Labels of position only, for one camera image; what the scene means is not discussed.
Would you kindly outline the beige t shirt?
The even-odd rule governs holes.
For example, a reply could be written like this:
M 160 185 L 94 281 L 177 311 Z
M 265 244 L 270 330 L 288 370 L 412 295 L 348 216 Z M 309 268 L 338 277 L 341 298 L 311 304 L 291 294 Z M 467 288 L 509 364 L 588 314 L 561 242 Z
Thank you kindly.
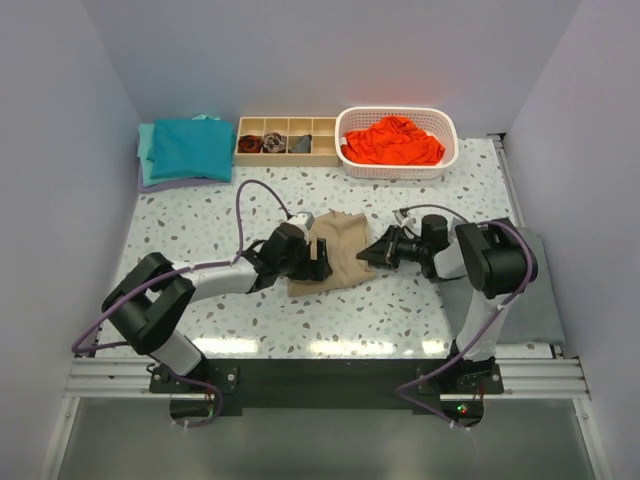
M 365 214 L 329 211 L 317 217 L 310 231 L 310 239 L 326 241 L 327 259 L 332 273 L 322 282 L 289 280 L 289 297 L 320 294 L 347 289 L 374 280 L 376 273 L 357 254 L 368 247 L 370 228 Z

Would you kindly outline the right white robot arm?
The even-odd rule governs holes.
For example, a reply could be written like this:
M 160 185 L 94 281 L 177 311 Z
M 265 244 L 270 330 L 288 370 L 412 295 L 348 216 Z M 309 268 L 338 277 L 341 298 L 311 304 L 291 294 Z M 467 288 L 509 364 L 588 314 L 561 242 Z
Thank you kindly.
M 480 382 L 475 362 L 495 356 L 511 305 L 538 272 L 535 254 L 508 218 L 462 222 L 450 228 L 445 217 L 425 215 L 419 236 L 411 238 L 401 227 L 390 226 L 356 258 L 387 269 L 414 262 L 433 283 L 459 278 L 469 282 L 472 295 L 465 323 L 452 345 L 461 359 L 445 369 L 448 386 L 459 393 L 469 392 Z

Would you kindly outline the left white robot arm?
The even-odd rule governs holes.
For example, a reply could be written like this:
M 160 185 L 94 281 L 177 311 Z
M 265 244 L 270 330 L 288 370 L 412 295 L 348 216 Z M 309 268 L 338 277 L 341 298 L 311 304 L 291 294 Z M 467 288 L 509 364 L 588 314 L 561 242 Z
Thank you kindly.
M 227 294 L 252 294 L 279 278 L 322 282 L 331 275 L 327 241 L 310 237 L 306 226 L 280 224 L 234 261 L 184 265 L 154 252 L 143 258 L 102 304 L 102 313 L 126 343 L 172 372 L 185 392 L 196 392 L 209 374 L 206 357 L 177 330 L 187 307 Z

